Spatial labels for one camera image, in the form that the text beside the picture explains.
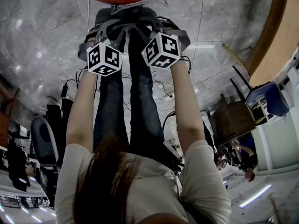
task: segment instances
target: person in black shirt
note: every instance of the person in black shirt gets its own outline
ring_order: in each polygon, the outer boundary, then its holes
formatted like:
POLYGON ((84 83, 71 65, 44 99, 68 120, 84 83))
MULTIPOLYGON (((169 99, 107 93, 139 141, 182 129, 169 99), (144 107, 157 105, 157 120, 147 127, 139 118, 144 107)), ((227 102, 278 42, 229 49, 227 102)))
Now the person in black shirt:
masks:
POLYGON ((233 148, 240 161, 239 169, 245 172, 245 179, 251 182, 256 176, 253 170, 257 166, 257 154, 253 138, 246 135, 239 140, 239 143, 234 141, 233 148))

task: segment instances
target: long brown hair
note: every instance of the long brown hair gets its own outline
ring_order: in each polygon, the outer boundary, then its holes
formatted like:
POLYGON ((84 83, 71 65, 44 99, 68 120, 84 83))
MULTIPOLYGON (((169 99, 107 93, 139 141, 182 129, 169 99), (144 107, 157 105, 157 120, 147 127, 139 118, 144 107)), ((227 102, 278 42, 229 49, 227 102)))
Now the long brown hair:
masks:
POLYGON ((104 140, 79 175, 73 203, 75 223, 133 222, 126 220, 127 197, 139 161, 128 162, 125 147, 120 139, 104 140))

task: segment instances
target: floor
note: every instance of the floor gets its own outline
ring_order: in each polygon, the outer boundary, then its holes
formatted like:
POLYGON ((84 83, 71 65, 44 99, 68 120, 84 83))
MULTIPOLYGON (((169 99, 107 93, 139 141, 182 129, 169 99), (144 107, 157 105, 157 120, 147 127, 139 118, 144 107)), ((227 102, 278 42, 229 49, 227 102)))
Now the floor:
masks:
MULTIPOLYGON (((237 98, 229 79, 244 84, 231 68, 235 61, 223 50, 223 43, 246 60, 249 46, 254 47, 263 29, 271 0, 168 0, 169 7, 151 4, 158 15, 172 19, 185 29, 191 45, 185 54, 193 61, 191 80, 200 108, 214 109, 220 94, 237 98)), ((101 8, 109 5, 92 0, 90 27, 101 8)), ((61 89, 75 72, 85 66, 77 58, 78 45, 87 34, 88 0, 0 0, 0 74, 21 90, 20 102, 34 113, 44 114, 46 98, 59 100, 61 89)), ((248 78, 242 67, 239 70, 248 78)), ((128 55, 122 71, 129 74, 128 55)), ((155 80, 172 83, 168 70, 155 70, 155 80)), ((130 133, 130 79, 123 79, 125 121, 130 133)), ((74 82, 69 82, 69 95, 74 97, 74 82)), ((173 87, 165 85, 167 92, 173 87)), ((165 101, 165 92, 154 85, 160 119, 174 108, 173 100, 165 101)), ((95 99, 95 112, 99 96, 95 99)), ((171 126, 166 126, 165 139, 173 139, 171 126)))

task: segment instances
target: black pants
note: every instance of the black pants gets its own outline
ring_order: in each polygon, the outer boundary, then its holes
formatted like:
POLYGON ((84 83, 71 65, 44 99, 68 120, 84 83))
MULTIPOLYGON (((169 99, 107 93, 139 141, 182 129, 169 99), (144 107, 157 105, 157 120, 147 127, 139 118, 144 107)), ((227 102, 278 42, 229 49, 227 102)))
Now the black pants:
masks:
POLYGON ((157 106, 153 99, 153 81, 150 68, 141 55, 146 44, 139 33, 131 30, 128 54, 132 76, 131 86, 131 141, 124 122, 123 84, 121 70, 107 77, 101 77, 100 103, 93 130, 93 149, 106 137, 118 137, 128 146, 129 153, 152 158, 166 164, 162 156, 164 134, 157 106))
POLYGON ((62 117, 61 110, 58 105, 47 105, 47 121, 55 137, 56 147, 59 155, 58 165, 62 165, 64 158, 66 147, 66 127, 72 104, 73 102, 71 100, 62 99, 62 117))

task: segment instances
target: black and white cube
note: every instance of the black and white cube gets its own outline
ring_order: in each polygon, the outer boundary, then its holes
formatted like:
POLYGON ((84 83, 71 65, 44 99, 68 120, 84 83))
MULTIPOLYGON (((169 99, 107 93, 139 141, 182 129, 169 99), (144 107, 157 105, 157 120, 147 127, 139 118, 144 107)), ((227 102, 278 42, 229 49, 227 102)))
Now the black and white cube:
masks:
POLYGON ((142 51, 142 56, 148 66, 166 69, 171 67, 180 56, 178 37, 158 33, 142 51))
POLYGON ((100 42, 87 50, 88 71, 109 76, 121 69, 123 53, 100 42))

